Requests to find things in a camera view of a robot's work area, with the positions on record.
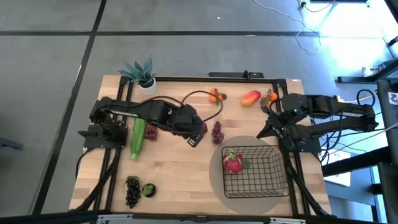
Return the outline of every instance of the wire basket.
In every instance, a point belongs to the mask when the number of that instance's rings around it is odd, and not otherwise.
[[[242,154],[243,162],[250,163],[240,173],[230,173],[224,168],[224,194],[227,198],[259,198],[288,196],[289,188],[282,153],[278,146],[233,146],[221,150],[222,158],[229,150]]]

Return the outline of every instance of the fruit stem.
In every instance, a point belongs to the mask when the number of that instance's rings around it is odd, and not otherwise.
[[[232,159],[232,160],[235,160],[236,159],[236,152],[233,149],[230,149],[228,157],[230,159]]]

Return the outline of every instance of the white cable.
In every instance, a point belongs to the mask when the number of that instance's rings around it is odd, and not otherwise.
[[[390,130],[390,129],[396,127],[396,126],[398,126],[398,122],[396,122],[395,124],[393,124],[393,125],[390,126],[389,128],[386,128],[386,129],[380,131],[379,133],[373,134],[373,135],[371,135],[371,136],[369,136],[369,137],[366,137],[366,138],[364,138],[364,139],[361,139],[361,140],[358,140],[358,141],[353,142],[353,143],[351,143],[351,144],[348,144],[348,145],[346,145],[345,147],[342,147],[341,149],[339,149],[339,150],[337,150],[337,151],[335,151],[335,152],[332,152],[332,153],[330,153],[330,154],[336,153],[336,152],[338,152],[338,151],[340,151],[340,150],[343,150],[343,149],[345,149],[345,148],[347,148],[347,147],[352,146],[353,144],[356,144],[356,143],[361,142],[361,141],[363,141],[363,140],[367,140],[367,139],[369,139],[369,138],[371,138],[371,137],[374,137],[374,136],[377,136],[377,135],[379,135],[379,134],[381,134],[381,133],[385,133],[386,131],[388,131],[388,130]]]
[[[253,0],[253,1],[254,1],[257,5],[261,6],[262,8],[267,9],[267,10],[271,10],[271,11],[274,11],[274,12],[277,12],[277,13],[283,15],[283,16],[287,16],[287,17],[289,17],[291,20],[297,21],[297,22],[301,23],[301,24],[302,24],[305,28],[307,28],[308,30],[310,30],[310,31],[312,31],[312,32],[314,32],[314,33],[316,33],[316,34],[318,35],[318,40],[319,40],[319,48],[318,48],[316,51],[313,51],[313,50],[310,50],[310,49],[306,49],[305,47],[303,47],[303,44],[301,43],[301,41],[299,41],[299,34],[301,33],[301,31],[303,31],[302,28],[300,29],[300,32],[297,33],[297,35],[296,35],[296,40],[297,40],[298,45],[300,46],[300,48],[304,49],[304,50],[306,51],[307,54],[316,54],[316,53],[319,52],[319,50],[321,49],[322,43],[321,43],[321,35],[320,35],[317,31],[315,31],[315,30],[313,30],[313,29],[311,29],[311,28],[308,28],[308,27],[305,25],[305,23],[304,23],[303,21],[301,21],[300,19],[296,19],[296,18],[294,18],[294,17],[292,17],[292,16],[290,16],[290,15],[288,15],[288,14],[284,14],[283,12],[280,12],[278,9],[274,9],[274,8],[272,8],[272,7],[265,7],[265,6],[262,5],[261,3],[257,2],[257,0]]]
[[[355,148],[353,148],[353,147],[349,147],[349,148],[352,149],[352,150],[357,150],[357,151],[361,151],[361,152],[367,153],[367,152],[366,152],[365,150],[363,150],[363,149],[355,149]]]

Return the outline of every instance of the gray floor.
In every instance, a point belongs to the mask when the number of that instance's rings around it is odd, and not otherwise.
[[[125,61],[142,62],[152,54],[154,72],[164,76],[204,77],[208,72],[260,71],[269,78],[301,79],[308,94],[340,95],[345,100],[354,100],[362,88],[376,89],[373,85],[339,85],[335,79],[360,75],[363,65],[392,59],[383,40],[386,27],[380,23],[386,18],[375,13],[385,9],[384,1],[374,0],[372,8],[356,3],[334,4],[316,14],[299,11],[296,1],[260,2],[304,18],[312,28],[322,31],[326,37],[322,38],[321,51],[306,54],[294,36],[96,37],[44,212],[67,211],[75,163],[83,145],[77,131],[87,127],[102,76],[117,74]],[[99,6],[100,0],[0,0],[0,31],[91,30]],[[265,11],[251,0],[109,0],[99,26],[102,31],[300,29],[298,22]],[[316,37],[300,39],[308,48],[318,47]],[[87,36],[0,36],[0,136],[25,145],[21,151],[0,150],[0,178],[4,180],[0,186],[1,217],[30,212],[87,40]],[[343,142],[352,141],[353,138],[344,138]],[[371,150],[385,144],[381,136],[355,146]],[[337,198],[330,201],[333,213],[339,217],[371,218],[367,207]],[[356,215],[360,211],[368,215]]]

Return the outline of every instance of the desk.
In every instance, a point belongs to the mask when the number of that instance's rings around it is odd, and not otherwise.
[[[116,98],[120,76],[105,75],[98,99],[104,96]],[[265,125],[266,115],[259,106],[243,108],[240,99],[251,90],[265,93],[272,89],[271,84],[263,83],[213,83],[213,82],[158,82],[156,95],[172,96],[181,100],[186,94],[194,90],[207,90],[217,87],[226,93],[228,99],[224,101],[224,110],[215,119],[222,124],[226,138],[240,135],[255,136]],[[300,80],[287,80],[290,93],[303,93]],[[142,101],[148,96],[141,94],[134,84],[132,101]],[[210,106],[208,96],[193,95],[187,99],[202,118],[217,112],[219,108]],[[209,130],[215,120],[207,122]],[[133,121],[127,119],[129,134],[127,146],[130,142]],[[264,138],[269,144],[277,144],[275,137]],[[136,161],[130,159],[130,148],[121,152],[119,168],[114,188],[112,212],[124,213],[158,213],[158,214],[207,214],[207,215],[238,215],[225,207],[214,194],[209,180],[209,162],[215,146],[211,143],[210,134],[205,135],[196,148],[191,148],[181,137],[160,131],[156,142],[146,141],[141,154]],[[100,176],[101,164],[104,157],[103,149],[95,149],[81,161],[78,178],[73,191],[70,208],[79,206],[85,197],[93,190]],[[310,153],[301,153],[301,161],[306,186],[314,198],[327,212],[331,212],[322,169],[319,161]],[[136,175],[140,183],[151,182],[159,189],[153,198],[141,198],[138,204],[130,209],[125,204],[126,188],[123,186],[126,177]],[[108,186],[103,190],[100,208],[104,208]],[[303,212],[300,191],[295,186],[299,213]],[[272,210],[264,216],[291,217],[292,207],[290,198],[284,197]]]

